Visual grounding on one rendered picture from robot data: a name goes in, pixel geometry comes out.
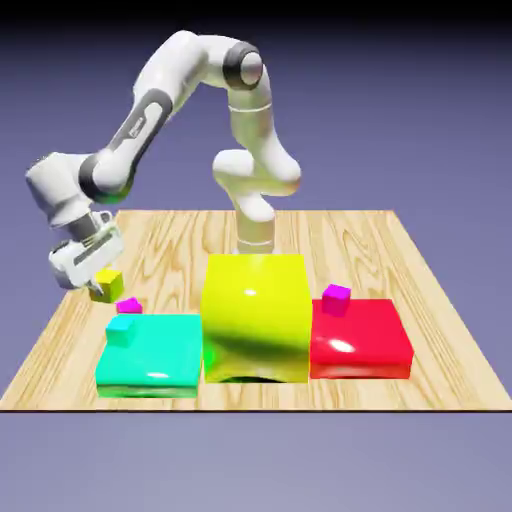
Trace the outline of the small yellow cube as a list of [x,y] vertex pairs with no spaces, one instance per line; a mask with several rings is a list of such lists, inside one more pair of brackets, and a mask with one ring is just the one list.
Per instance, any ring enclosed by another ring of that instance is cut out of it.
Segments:
[[104,268],[95,274],[97,284],[102,294],[89,290],[89,297],[95,302],[114,303],[124,293],[122,272],[112,268]]

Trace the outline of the small cyan cube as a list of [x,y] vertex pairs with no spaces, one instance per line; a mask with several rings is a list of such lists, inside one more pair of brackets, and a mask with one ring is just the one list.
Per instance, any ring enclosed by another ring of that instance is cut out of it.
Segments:
[[135,330],[136,322],[133,316],[121,314],[113,317],[106,327],[107,345],[127,347],[134,337]]

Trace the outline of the large red box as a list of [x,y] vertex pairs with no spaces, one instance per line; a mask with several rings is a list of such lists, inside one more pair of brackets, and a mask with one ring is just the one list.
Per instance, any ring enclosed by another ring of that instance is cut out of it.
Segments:
[[407,379],[414,350],[390,299],[354,299],[342,316],[313,301],[310,377]]

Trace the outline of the large cyan box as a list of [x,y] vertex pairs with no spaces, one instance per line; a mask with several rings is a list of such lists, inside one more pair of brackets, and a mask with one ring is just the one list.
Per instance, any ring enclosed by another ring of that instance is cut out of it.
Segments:
[[101,397],[194,398],[202,357],[197,314],[127,314],[136,330],[127,347],[108,346],[95,370]]

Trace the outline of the large yellow box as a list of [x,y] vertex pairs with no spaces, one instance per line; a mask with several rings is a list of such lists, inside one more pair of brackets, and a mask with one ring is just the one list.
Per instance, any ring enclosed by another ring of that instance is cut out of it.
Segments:
[[313,304],[301,254],[212,254],[200,315],[208,383],[306,383]]

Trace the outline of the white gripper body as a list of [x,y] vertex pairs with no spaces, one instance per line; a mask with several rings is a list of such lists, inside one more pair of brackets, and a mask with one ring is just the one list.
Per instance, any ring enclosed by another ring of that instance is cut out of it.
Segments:
[[110,265],[123,251],[121,232],[115,224],[105,224],[85,243],[67,240],[53,249],[48,260],[59,286],[73,290],[87,287],[95,274]]

